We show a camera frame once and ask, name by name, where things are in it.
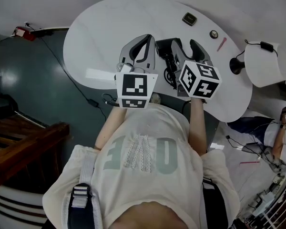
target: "floor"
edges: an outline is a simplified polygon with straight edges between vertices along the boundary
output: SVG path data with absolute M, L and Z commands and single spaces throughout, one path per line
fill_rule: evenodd
M 67 31 L 55 31 L 43 39 L 60 59 Z M 95 139 L 104 123 L 99 109 L 89 105 L 73 83 L 63 72 L 57 60 L 43 41 L 33 42 L 23 38 L 8 38 L 0 41 L 0 91 L 11 95 L 18 103 L 19 110 L 47 125 L 62 121 L 70 124 L 71 137 L 62 152 L 62 163 L 69 159 L 76 144 L 94 146 Z M 87 98 L 100 104 L 105 115 L 111 108 L 101 100 L 104 92 L 116 95 L 115 90 L 91 89 L 78 84 Z M 161 95 L 162 103 L 181 111 L 184 101 Z M 189 104 L 184 115 L 189 118 Z M 218 120 L 205 113 L 208 144 L 211 143 Z

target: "red pen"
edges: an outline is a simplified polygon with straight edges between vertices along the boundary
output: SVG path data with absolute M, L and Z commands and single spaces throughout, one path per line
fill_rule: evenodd
M 224 37 L 222 43 L 219 45 L 219 47 L 217 48 L 217 51 L 219 51 L 219 49 L 221 49 L 221 47 L 223 46 L 224 42 L 227 40 L 226 37 Z

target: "red object on wall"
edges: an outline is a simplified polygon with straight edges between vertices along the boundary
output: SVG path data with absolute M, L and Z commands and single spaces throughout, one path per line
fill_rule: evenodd
M 29 41 L 33 41 L 36 39 L 36 36 L 34 36 L 31 31 L 23 27 L 16 27 L 14 34 L 15 36 L 23 37 L 24 39 L 27 39 Z

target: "seated person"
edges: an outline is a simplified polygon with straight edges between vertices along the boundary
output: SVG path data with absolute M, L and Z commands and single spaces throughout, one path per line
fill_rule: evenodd
M 217 229 L 227 229 L 238 214 L 239 198 L 223 152 L 206 150 L 200 99 L 191 101 L 190 123 L 179 112 L 158 104 L 146 109 L 114 107 L 95 148 L 75 147 L 62 174 L 43 196 L 44 211 L 61 229 L 63 198 L 79 183 L 83 159 L 93 152 L 97 157 L 89 183 L 98 195 L 103 228 L 211 228 L 209 220 L 205 224 L 206 211 L 201 210 L 210 194 L 202 194 L 207 177 L 217 184 L 226 208 L 225 226 L 216 219 L 213 223 Z
M 286 114 L 282 115 L 282 122 L 262 116 L 242 117 L 227 125 L 240 133 L 251 134 L 263 145 L 272 147 L 273 156 L 286 164 L 285 117 Z

